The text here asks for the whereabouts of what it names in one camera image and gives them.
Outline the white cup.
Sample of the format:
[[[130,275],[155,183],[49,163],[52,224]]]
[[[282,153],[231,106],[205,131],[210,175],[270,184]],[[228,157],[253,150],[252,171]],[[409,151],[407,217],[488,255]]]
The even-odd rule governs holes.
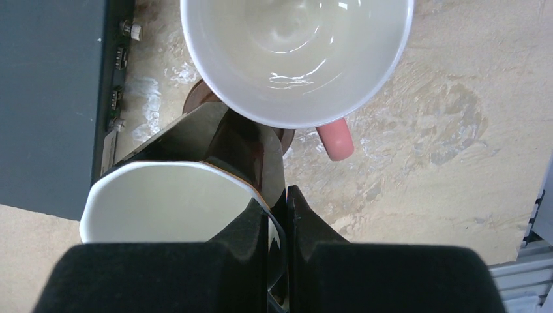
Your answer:
[[[280,132],[221,102],[171,122],[90,189],[80,220],[83,243],[193,243],[219,238],[247,209],[267,239],[267,285],[287,268],[276,217],[286,203]]]

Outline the dark wooden coaster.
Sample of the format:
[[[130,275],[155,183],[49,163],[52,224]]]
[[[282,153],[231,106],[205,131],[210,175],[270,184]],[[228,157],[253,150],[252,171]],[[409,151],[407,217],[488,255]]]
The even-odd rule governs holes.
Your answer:
[[[200,79],[190,90],[183,104],[182,114],[187,114],[194,111],[196,108],[207,102],[220,102],[220,99],[212,92],[209,86]],[[282,154],[284,155],[290,148],[295,136],[294,129],[273,128],[273,131],[278,136]]]

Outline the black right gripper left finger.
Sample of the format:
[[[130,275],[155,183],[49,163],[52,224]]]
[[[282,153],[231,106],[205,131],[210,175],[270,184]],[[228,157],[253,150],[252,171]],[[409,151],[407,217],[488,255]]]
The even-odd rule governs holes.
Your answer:
[[[268,218],[255,201],[204,243],[83,244],[35,312],[266,312]]]

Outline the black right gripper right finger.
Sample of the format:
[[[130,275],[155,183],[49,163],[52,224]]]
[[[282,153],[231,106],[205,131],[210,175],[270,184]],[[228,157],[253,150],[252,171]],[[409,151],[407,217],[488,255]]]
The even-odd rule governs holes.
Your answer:
[[[457,246],[351,243],[291,186],[292,312],[504,312],[488,267]]]

